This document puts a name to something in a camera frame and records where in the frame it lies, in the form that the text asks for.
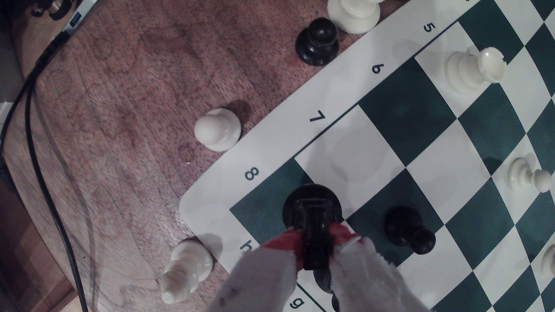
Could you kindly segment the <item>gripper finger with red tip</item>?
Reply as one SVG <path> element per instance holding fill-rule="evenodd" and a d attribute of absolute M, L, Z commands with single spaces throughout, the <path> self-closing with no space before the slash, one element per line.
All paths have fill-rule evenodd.
<path fill-rule="evenodd" d="M 339 223 L 332 223 L 329 233 L 331 290 L 340 311 L 430 311 L 369 237 Z"/>
<path fill-rule="evenodd" d="M 303 267 L 303 236 L 288 229 L 244 253 L 208 310 L 282 311 Z"/>

